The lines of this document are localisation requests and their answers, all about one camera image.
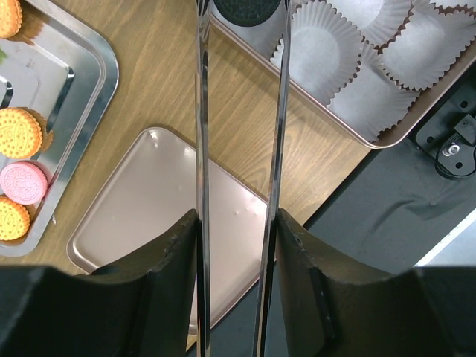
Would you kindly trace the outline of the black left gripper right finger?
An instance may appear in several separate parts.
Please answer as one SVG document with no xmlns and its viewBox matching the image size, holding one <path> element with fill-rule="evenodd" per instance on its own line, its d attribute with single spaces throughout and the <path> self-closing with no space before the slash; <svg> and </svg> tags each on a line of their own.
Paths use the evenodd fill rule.
<svg viewBox="0 0 476 357">
<path fill-rule="evenodd" d="M 277 264 L 291 356 L 473 356 L 475 269 L 390 274 L 277 215 Z"/>
</svg>

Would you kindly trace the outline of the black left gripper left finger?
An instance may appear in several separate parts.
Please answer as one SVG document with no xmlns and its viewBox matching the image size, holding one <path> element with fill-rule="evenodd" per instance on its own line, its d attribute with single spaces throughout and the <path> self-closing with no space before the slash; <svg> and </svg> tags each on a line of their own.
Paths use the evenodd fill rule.
<svg viewBox="0 0 476 357">
<path fill-rule="evenodd" d="M 184 356 L 197 213 L 91 274 L 1 267 L 3 356 Z"/>
</svg>

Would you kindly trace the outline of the pink sandwich cookie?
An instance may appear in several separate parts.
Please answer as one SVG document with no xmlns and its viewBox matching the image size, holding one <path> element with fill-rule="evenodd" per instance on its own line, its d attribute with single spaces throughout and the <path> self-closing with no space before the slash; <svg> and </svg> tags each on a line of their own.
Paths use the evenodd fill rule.
<svg viewBox="0 0 476 357">
<path fill-rule="evenodd" d="M 1 189 L 14 202 L 33 205 L 40 202 L 47 193 L 48 179 L 32 162 L 17 161 L 2 169 Z"/>
</svg>

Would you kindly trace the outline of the orange round sandwich cookie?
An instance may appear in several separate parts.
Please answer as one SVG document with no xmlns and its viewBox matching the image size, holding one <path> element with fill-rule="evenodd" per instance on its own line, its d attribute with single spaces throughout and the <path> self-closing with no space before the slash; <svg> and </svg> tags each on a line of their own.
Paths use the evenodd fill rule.
<svg viewBox="0 0 476 357">
<path fill-rule="evenodd" d="M 1 109 L 1 154 L 8 158 L 30 158 L 46 151 L 54 139 L 47 120 L 23 107 Z"/>
</svg>

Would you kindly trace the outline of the black sandwich cookie packed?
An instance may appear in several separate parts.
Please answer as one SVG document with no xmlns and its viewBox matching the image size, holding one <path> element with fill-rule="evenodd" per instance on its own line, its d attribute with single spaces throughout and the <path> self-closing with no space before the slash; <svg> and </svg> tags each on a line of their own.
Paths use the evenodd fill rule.
<svg viewBox="0 0 476 357">
<path fill-rule="evenodd" d="M 229 22 L 253 27 L 267 21 L 280 6 L 279 0 L 216 0 L 216 9 Z"/>
</svg>

